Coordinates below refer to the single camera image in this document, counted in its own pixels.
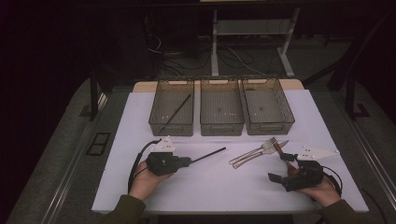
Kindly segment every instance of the storage bin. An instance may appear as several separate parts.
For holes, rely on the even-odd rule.
[[[168,77],[158,81],[149,116],[154,136],[192,136],[194,79]]]
[[[294,123],[279,79],[241,76],[247,134],[287,134]]]
[[[201,78],[201,135],[238,136],[244,115],[237,77]]]

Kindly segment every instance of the black rod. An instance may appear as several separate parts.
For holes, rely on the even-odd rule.
[[[164,125],[169,124],[169,122],[175,117],[175,115],[176,115],[177,112],[181,109],[181,107],[183,107],[183,105],[187,103],[187,101],[190,99],[190,97],[191,97],[191,94],[189,94],[189,95],[186,97],[186,99],[184,99],[183,103],[181,103],[181,105],[176,109],[175,113],[171,116],[171,118],[169,118],[168,121],[166,121],[166,123],[165,123]],[[165,126],[162,126],[162,127],[161,127],[160,132],[162,132],[163,129],[165,129]]]
[[[205,155],[205,156],[203,156],[203,157],[201,157],[201,158],[198,158],[198,159],[196,159],[195,161],[192,161],[191,163],[195,163],[196,161],[200,161],[201,159],[204,159],[204,158],[209,157],[209,156],[211,156],[211,155],[213,155],[213,154],[216,154],[216,153],[218,153],[218,152],[221,152],[222,150],[224,150],[224,149],[226,149],[226,148],[227,148],[227,147],[222,147],[221,149],[216,150],[216,151],[214,151],[214,152],[211,152],[211,153],[209,153],[209,154],[207,154],[207,155]]]

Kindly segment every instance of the fork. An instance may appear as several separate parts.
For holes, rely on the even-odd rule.
[[[264,155],[264,154],[273,154],[274,152],[276,152],[276,148],[274,146],[270,146],[266,149],[260,150],[259,152],[256,153],[252,153],[251,155],[248,155],[247,157],[245,157],[244,159],[241,159],[240,161],[237,161],[236,163],[233,163],[233,168],[236,169],[239,166],[241,166],[242,164],[244,164],[247,161],[250,161],[260,155]]]
[[[276,142],[276,139],[274,137],[268,139],[267,141],[265,141],[264,143],[262,143],[262,145],[256,149],[253,149],[245,154],[243,154],[242,156],[239,156],[235,159],[232,159],[229,161],[230,164],[234,164],[236,161],[242,160],[245,157],[251,156],[252,154],[254,154],[255,152],[257,152],[258,150],[265,150],[268,147],[271,147],[274,145],[274,143]]]

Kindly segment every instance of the person's right hand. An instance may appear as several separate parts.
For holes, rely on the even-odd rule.
[[[160,176],[153,174],[148,169],[146,161],[142,161],[137,165],[136,176],[129,195],[144,201],[163,180],[171,176],[172,174]]]
[[[299,189],[296,191],[313,198],[322,207],[327,207],[341,200],[341,196],[335,190],[332,181],[326,176],[323,176],[320,184],[312,188]]]

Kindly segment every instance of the white plastic piece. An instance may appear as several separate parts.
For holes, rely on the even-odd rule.
[[[300,161],[317,161],[336,155],[340,155],[340,151],[317,147],[303,147],[303,149],[298,153],[297,159]]]
[[[173,145],[169,136],[165,137],[155,147],[151,148],[151,152],[174,152],[175,146]]]

